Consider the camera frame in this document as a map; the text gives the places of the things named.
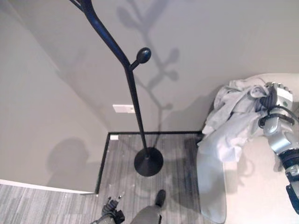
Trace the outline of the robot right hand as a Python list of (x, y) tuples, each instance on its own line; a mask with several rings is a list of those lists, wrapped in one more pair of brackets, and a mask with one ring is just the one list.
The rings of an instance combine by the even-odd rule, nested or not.
[(277, 82), (267, 82), (265, 85), (268, 94), (259, 98), (258, 102), (267, 110), (284, 107), (288, 110), (293, 106), (293, 94), (287, 86)]

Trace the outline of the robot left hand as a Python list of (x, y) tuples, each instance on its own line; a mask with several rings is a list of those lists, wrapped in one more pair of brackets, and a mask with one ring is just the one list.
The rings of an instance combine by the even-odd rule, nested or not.
[(102, 215), (108, 213), (115, 213), (116, 208), (120, 200), (124, 197), (124, 195), (125, 195), (125, 191), (121, 192), (116, 198), (112, 198), (111, 196), (109, 196), (102, 208)]

